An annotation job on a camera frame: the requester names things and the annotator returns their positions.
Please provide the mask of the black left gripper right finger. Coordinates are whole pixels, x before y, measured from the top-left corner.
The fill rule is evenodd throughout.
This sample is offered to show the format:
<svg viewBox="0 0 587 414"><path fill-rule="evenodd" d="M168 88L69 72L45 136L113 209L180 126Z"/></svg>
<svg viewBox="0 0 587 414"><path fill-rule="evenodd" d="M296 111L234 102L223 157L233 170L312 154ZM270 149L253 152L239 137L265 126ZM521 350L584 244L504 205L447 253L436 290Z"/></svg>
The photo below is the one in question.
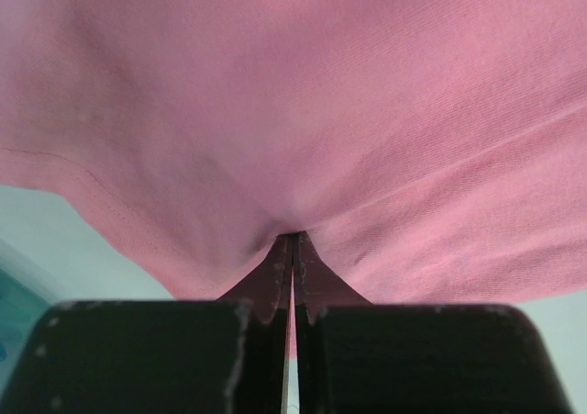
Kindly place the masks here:
<svg viewBox="0 0 587 414"><path fill-rule="evenodd" d="M293 296L303 413L569 413L548 351L520 310L375 305L300 233Z"/></svg>

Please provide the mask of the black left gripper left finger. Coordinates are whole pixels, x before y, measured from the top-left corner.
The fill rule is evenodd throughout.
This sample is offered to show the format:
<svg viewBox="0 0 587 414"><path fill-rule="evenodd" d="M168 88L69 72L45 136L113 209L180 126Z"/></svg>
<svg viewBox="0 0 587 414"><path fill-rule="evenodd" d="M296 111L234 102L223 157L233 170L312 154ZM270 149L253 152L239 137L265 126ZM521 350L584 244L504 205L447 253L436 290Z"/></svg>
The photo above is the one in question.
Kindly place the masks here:
<svg viewBox="0 0 587 414"><path fill-rule="evenodd" d="M215 300L49 308L1 396L4 413L283 413L292 243Z"/></svg>

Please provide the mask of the pink t shirt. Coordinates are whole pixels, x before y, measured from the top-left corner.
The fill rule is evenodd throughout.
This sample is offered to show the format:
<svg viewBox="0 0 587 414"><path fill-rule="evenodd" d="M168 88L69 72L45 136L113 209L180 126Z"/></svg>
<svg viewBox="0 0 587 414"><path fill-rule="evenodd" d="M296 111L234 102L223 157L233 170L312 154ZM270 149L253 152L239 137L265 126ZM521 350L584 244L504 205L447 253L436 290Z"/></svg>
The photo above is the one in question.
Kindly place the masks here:
<svg viewBox="0 0 587 414"><path fill-rule="evenodd" d="M586 0L1 0L1 181L180 298L304 231L376 303L586 286Z"/></svg>

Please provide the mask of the teal plastic bin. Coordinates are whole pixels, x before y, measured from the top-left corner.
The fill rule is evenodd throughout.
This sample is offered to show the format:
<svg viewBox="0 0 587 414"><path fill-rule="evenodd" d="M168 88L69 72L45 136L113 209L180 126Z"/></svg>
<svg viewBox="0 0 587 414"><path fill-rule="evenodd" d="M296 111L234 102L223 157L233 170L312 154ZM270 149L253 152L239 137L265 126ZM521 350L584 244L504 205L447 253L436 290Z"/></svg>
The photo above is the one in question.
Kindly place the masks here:
<svg viewBox="0 0 587 414"><path fill-rule="evenodd" d="M39 318L59 300L45 279L35 263L1 241L1 382L12 373Z"/></svg>

